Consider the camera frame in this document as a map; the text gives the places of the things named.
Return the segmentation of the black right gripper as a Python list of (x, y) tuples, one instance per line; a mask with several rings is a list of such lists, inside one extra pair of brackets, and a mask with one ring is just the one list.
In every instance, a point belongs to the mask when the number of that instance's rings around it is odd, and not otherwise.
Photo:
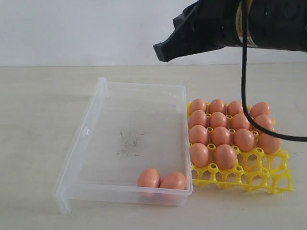
[(210, 52), (224, 47), (240, 47), (236, 31), (239, 0), (198, 0), (172, 20), (174, 32), (155, 44), (159, 61)]

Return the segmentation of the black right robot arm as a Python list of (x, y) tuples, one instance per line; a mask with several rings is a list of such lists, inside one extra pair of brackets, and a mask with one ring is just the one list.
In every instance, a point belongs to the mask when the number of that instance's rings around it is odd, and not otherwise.
[[(224, 47), (241, 47), (242, 22), (240, 0), (199, 0), (173, 19), (173, 33), (153, 47), (162, 62)], [(307, 2), (248, 0), (247, 46), (306, 52)]]

